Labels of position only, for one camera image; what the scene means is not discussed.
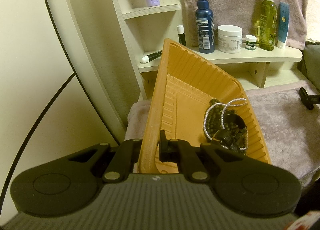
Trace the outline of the white cream jar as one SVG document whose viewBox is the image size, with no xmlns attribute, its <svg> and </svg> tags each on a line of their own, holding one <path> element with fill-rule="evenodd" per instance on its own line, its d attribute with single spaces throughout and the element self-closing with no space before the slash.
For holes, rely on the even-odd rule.
<svg viewBox="0 0 320 230">
<path fill-rule="evenodd" d="M 224 53 L 239 53 L 242 45 L 242 28 L 235 25 L 217 27 L 219 50 Z"/>
</svg>

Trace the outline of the small green-label jar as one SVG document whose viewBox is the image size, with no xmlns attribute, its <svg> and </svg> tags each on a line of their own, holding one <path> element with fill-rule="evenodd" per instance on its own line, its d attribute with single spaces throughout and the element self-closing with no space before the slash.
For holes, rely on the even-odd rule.
<svg viewBox="0 0 320 230">
<path fill-rule="evenodd" d="M 253 35 L 246 35 L 245 36 L 245 48 L 247 50 L 251 50 L 251 51 L 255 50 L 256 43 L 257 43 L 256 36 L 253 36 Z"/>
</svg>

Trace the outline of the grey cushion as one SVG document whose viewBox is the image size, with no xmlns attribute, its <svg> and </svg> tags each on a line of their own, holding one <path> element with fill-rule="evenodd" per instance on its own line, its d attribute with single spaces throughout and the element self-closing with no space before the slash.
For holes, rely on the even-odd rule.
<svg viewBox="0 0 320 230">
<path fill-rule="evenodd" d="M 298 69 L 319 90 L 319 42 L 307 41 L 302 51 L 302 60 L 298 63 Z"/>
</svg>

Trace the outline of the black white lip balm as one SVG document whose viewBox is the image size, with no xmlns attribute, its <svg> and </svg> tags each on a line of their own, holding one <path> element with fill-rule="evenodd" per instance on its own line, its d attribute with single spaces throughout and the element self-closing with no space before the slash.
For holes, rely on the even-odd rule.
<svg viewBox="0 0 320 230">
<path fill-rule="evenodd" d="M 183 46 L 186 46 L 185 32 L 184 32 L 183 25 L 177 25 L 177 33 L 178 33 L 179 43 L 182 44 Z"/>
</svg>

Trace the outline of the black white pen tube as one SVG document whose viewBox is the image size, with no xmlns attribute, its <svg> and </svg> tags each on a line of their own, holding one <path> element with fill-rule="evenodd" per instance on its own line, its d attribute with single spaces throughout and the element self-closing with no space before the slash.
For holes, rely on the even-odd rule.
<svg viewBox="0 0 320 230">
<path fill-rule="evenodd" d="M 141 64 L 146 64 L 146 63 L 148 63 L 148 62 L 150 62 L 150 61 L 153 61 L 153 60 L 161 57 L 161 55 L 162 55 L 162 50 L 156 51 L 156 52 L 151 53 L 151 54 L 147 54 L 146 56 L 144 56 L 144 57 L 141 59 L 140 63 L 141 63 Z"/>
</svg>

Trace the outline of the green oil spray bottle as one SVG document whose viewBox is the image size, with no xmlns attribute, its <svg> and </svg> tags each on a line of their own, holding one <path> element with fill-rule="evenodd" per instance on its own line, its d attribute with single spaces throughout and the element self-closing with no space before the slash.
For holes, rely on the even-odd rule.
<svg viewBox="0 0 320 230">
<path fill-rule="evenodd" d="M 277 32 L 277 7 L 273 0 L 263 0 L 260 7 L 260 48 L 272 51 Z"/>
</svg>

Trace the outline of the yellow plastic tray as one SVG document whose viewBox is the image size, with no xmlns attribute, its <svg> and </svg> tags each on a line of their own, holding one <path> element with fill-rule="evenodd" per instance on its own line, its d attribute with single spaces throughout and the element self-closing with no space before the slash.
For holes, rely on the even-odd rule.
<svg viewBox="0 0 320 230">
<path fill-rule="evenodd" d="M 206 141 L 203 122 L 212 98 L 221 103 L 243 98 L 233 107 L 248 129 L 247 156 L 271 163 L 268 149 L 244 88 L 233 76 L 194 51 L 165 39 L 137 171 L 143 174 L 176 173 L 173 163 L 159 160 L 160 131 L 167 139 L 181 139 L 198 147 Z"/>
</svg>

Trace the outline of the blue white tube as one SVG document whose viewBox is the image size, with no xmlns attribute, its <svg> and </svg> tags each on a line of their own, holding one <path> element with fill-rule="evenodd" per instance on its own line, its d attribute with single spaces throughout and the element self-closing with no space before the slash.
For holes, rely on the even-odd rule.
<svg viewBox="0 0 320 230">
<path fill-rule="evenodd" d="M 279 4 L 279 24 L 278 24 L 278 43 L 277 46 L 284 50 L 286 47 L 287 36 L 289 34 L 290 6 L 287 2 Z"/>
</svg>

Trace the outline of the cream corner shelf unit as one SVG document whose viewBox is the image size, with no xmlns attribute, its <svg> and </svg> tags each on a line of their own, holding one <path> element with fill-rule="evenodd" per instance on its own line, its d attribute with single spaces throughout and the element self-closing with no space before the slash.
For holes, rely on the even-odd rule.
<svg viewBox="0 0 320 230">
<path fill-rule="evenodd" d="M 150 99 L 159 61 L 141 64 L 165 38 L 178 39 L 182 0 L 45 0 L 55 32 L 94 114 L 114 142 L 125 136 L 118 104 Z"/>
</svg>

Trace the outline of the black watch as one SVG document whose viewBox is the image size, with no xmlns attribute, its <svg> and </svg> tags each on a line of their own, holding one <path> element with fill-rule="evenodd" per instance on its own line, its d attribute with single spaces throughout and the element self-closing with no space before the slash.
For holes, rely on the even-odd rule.
<svg viewBox="0 0 320 230">
<path fill-rule="evenodd" d="M 233 135 L 231 134 L 230 131 L 226 130 L 226 129 L 221 129 L 218 130 L 214 136 L 213 136 L 213 140 L 220 142 L 221 145 L 224 146 L 231 146 L 234 142 L 234 138 Z"/>
</svg>

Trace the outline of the blue spray bottle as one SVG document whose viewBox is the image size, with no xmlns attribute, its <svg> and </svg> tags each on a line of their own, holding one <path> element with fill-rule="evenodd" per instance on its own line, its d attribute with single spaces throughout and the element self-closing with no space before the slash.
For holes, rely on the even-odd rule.
<svg viewBox="0 0 320 230">
<path fill-rule="evenodd" d="M 208 0 L 197 0 L 195 12 L 197 40 L 201 53 L 212 53 L 215 50 L 214 14 Z"/>
</svg>

